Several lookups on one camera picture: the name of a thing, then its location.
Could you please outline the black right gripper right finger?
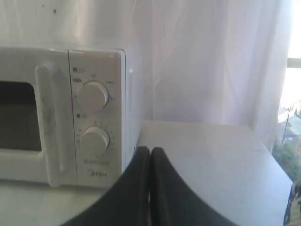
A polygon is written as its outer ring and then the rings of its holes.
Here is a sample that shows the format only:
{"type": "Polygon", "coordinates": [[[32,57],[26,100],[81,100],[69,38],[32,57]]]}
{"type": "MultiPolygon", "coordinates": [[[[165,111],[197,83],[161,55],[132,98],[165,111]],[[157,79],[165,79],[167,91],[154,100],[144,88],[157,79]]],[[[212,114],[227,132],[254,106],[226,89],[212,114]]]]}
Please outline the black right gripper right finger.
{"type": "Polygon", "coordinates": [[[235,226],[200,199],[184,182],[161,147],[153,148],[149,169],[153,226],[235,226]]]}

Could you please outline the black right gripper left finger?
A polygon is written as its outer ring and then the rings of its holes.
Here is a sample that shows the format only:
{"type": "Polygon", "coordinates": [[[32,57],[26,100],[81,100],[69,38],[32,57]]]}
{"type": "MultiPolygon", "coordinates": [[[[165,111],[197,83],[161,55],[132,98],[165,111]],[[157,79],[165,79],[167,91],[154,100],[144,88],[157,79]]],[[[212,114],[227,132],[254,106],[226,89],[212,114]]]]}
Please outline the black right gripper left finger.
{"type": "Polygon", "coordinates": [[[150,150],[137,148],[116,183],[92,206],[64,226],[147,226],[150,150]]]}

